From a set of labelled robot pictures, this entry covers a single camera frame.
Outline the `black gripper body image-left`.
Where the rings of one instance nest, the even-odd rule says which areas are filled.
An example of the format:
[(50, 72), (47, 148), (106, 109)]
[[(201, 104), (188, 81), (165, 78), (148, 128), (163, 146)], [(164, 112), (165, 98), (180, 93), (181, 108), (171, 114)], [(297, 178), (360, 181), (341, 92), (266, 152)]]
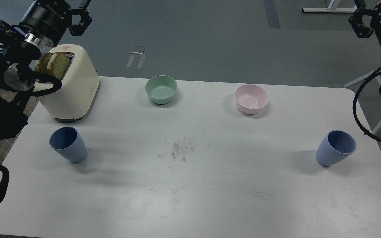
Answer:
[(71, 6), (65, 0), (35, 0), (21, 19), (21, 29), (32, 29), (46, 37), (62, 37), (72, 25)]

